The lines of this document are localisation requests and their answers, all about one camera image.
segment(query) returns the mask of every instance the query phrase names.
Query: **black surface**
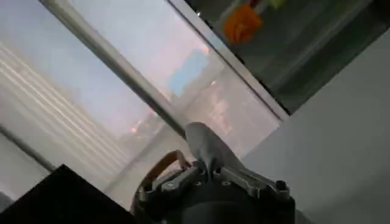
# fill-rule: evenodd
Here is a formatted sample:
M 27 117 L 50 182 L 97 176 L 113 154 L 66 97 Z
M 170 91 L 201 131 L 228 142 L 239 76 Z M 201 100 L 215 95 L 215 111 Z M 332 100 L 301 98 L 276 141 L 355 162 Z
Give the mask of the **black surface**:
M 0 223 L 135 223 L 131 213 L 61 166 L 0 214 Z

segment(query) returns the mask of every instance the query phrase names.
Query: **metal frame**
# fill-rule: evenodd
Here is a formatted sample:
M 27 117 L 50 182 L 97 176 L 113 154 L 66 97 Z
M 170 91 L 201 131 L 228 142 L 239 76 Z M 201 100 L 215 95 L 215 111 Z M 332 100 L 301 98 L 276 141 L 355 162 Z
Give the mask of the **metal frame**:
M 66 1 L 40 2 L 182 138 L 186 118 Z
M 234 56 L 229 48 L 200 19 L 184 0 L 166 0 L 176 12 L 203 38 L 206 43 L 234 70 L 249 89 L 268 107 L 275 117 L 283 122 L 289 118 L 288 113 L 259 83 L 250 71 Z
M 16 137 L 11 131 L 8 131 L 8 129 L 6 129 L 3 125 L 0 125 L 0 135 L 3 135 L 8 141 L 14 143 L 22 152 L 31 157 L 47 171 L 53 172 L 55 170 L 56 167 L 53 164 L 47 161 L 43 156 L 37 153 L 37 151 L 32 149 L 25 142 L 20 140 L 20 138 Z

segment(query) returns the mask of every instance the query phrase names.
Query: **black object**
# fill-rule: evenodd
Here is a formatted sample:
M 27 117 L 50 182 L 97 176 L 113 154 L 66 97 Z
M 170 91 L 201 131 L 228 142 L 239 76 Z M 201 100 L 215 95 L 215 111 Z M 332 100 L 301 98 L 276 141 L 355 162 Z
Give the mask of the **black object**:
M 62 165 L 0 214 L 0 223 L 135 223 L 131 213 Z
M 137 223 L 295 223 L 295 201 L 284 181 L 246 169 L 206 125 L 193 122 L 185 130 L 197 161 L 136 195 Z

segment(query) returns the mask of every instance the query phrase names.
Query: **white wall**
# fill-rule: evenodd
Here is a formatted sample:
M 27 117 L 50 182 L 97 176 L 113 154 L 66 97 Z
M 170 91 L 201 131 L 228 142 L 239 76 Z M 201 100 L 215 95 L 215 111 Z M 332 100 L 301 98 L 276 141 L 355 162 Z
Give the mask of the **white wall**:
M 245 159 L 315 223 L 390 223 L 390 31 Z
M 16 200 L 49 172 L 0 135 L 0 191 Z

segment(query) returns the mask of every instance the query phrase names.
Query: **orange strap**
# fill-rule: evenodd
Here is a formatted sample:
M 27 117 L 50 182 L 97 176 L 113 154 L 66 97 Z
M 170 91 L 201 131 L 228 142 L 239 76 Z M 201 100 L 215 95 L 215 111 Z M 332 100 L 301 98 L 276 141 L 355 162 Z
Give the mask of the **orange strap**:
M 156 163 L 156 165 L 146 174 L 146 176 L 142 179 L 140 185 L 138 186 L 132 201 L 132 206 L 130 211 L 134 212 L 134 202 L 135 199 L 138 196 L 138 191 L 141 187 L 147 186 L 148 184 L 152 184 L 153 181 L 155 181 L 158 176 L 161 175 L 166 168 L 168 168 L 172 163 L 175 161 L 179 162 L 179 166 L 181 169 L 186 169 L 191 166 L 191 164 L 185 159 L 183 153 L 180 150 L 175 150 L 172 152 L 167 153 L 162 159 L 159 160 L 159 162 Z

